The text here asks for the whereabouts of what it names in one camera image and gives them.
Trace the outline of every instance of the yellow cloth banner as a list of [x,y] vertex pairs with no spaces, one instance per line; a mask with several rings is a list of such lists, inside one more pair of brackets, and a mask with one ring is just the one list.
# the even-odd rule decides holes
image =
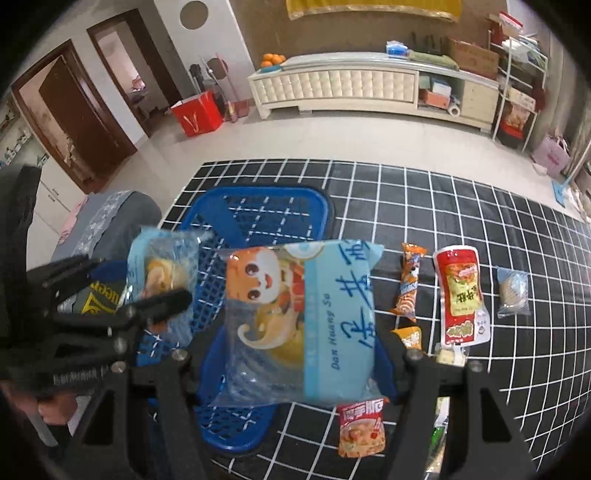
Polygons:
[[346,11],[397,12],[457,22],[462,0],[285,0],[290,19]]

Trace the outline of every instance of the gold fringe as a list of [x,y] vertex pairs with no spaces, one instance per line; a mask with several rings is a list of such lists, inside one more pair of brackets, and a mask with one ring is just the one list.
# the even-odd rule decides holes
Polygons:
[[408,5],[335,5],[333,7],[309,7],[295,10],[286,0],[290,20],[297,20],[306,15],[328,14],[333,12],[393,12],[399,14],[421,15],[422,17],[437,18],[457,23],[460,19],[450,12],[435,12],[426,8],[409,7]]

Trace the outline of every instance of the blue fruit tray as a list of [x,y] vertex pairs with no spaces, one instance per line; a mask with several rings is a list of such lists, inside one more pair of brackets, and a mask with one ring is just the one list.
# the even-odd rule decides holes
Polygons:
[[[216,318],[224,302],[226,264],[219,248],[246,248],[325,238],[332,212],[326,197],[306,187],[217,187],[201,195],[183,216],[180,229],[210,231],[199,255],[191,331],[195,335]],[[139,345],[137,365],[157,363],[176,345],[146,334]],[[203,404],[220,391],[225,373],[225,339],[217,335],[203,364],[199,396]],[[196,407],[203,439],[226,453],[252,450],[262,440],[276,406],[261,408]]]

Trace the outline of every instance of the red snack package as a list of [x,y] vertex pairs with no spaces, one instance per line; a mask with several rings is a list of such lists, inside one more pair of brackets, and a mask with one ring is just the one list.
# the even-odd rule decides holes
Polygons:
[[453,245],[433,255],[441,285],[441,343],[477,345],[491,339],[491,317],[480,289],[480,262],[474,247]]
[[383,398],[338,407],[340,419],[339,455],[360,458],[374,455],[386,447],[382,421]]

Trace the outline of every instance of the brown door frame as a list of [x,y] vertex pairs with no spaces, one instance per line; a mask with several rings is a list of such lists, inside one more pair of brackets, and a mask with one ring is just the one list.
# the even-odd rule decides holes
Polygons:
[[[96,25],[93,25],[92,27],[90,27],[86,30],[88,32],[88,35],[90,36],[90,40],[91,40],[92,44],[95,46],[96,52],[98,53],[101,62],[105,66],[107,72],[109,73],[109,76],[111,77],[111,80],[113,80],[115,86],[117,87],[117,90],[119,90],[119,93],[123,97],[123,100],[129,106],[129,109],[134,114],[134,117],[136,118],[136,120],[138,121],[140,126],[144,129],[146,134],[148,136],[150,136],[152,134],[152,132],[150,131],[150,128],[149,128],[146,120],[144,120],[142,118],[142,116],[136,111],[136,109],[131,104],[131,101],[129,100],[129,97],[127,96],[126,91],[124,91],[123,87],[119,84],[119,80],[117,80],[117,77],[115,76],[115,72],[113,72],[111,65],[109,65],[109,62],[107,61],[105,54],[103,54],[103,51],[100,48],[99,42],[96,39],[96,36],[99,33],[106,30],[107,28],[113,27],[121,22],[127,23],[128,26],[130,27],[131,33],[134,36],[135,41],[138,43],[138,47],[139,47],[142,55],[144,56],[144,59],[145,59],[146,63],[148,64],[148,67],[150,67],[150,70],[152,70],[152,73],[154,74],[154,78],[156,79],[158,86],[162,90],[162,92],[163,92],[164,96],[166,97],[166,99],[168,100],[168,102],[175,103],[176,101],[178,101],[178,100],[175,100],[173,102],[173,99],[175,99],[175,98],[178,98],[180,100],[181,94],[178,91],[176,85],[174,84],[174,81],[172,80],[170,73],[166,69],[166,66],[164,65],[164,61],[162,60],[160,53],[156,49],[156,45],[154,44],[154,41],[150,37],[150,33],[149,33],[147,27],[145,26],[144,20],[142,19],[141,14],[139,13],[139,10],[137,8],[134,8],[133,10],[129,10],[127,12],[123,12],[122,14],[119,14],[119,15],[115,15],[114,17],[108,18],[107,20],[97,23]],[[143,37],[143,40],[145,40],[145,44],[143,41],[142,42],[138,41],[138,39],[136,37],[137,30],[142,31],[142,33],[143,33],[142,37]]]
[[24,102],[20,93],[21,88],[24,87],[29,80],[31,80],[43,68],[45,68],[53,60],[57,59],[60,56],[64,58],[66,64],[68,65],[70,71],[74,76],[74,79],[80,86],[82,92],[85,94],[88,104],[96,112],[97,117],[111,132],[114,139],[116,139],[116,141],[119,141],[123,145],[123,147],[126,149],[126,153],[128,156],[133,155],[135,152],[137,152],[137,148],[135,148],[135,145],[123,131],[123,129],[111,113],[111,110],[109,110],[109,108],[106,106],[105,101],[100,96],[98,90],[95,87],[95,84],[90,79],[88,72],[86,71],[84,65],[82,65],[82,62],[80,61],[80,57],[76,53],[76,49],[74,48],[72,40],[67,40],[57,48],[51,50],[41,60],[36,62],[35,65],[33,65],[19,78],[17,78],[11,86],[12,94],[14,95],[14,98],[17,101],[17,104],[20,107],[22,114],[27,119],[27,122],[29,123],[29,125],[31,126],[31,128],[33,129],[33,131],[45,147],[45,149],[60,165],[60,167],[63,168],[63,170],[68,174],[68,176],[80,187],[80,189],[84,193],[88,194],[90,192],[97,192],[106,184],[107,180],[97,179],[91,185],[82,183],[82,181],[80,181],[80,179],[74,173],[73,169],[66,164],[64,158],[61,155],[61,152],[51,144],[45,133],[43,133],[43,130],[37,123],[35,116],[29,110],[29,107]]

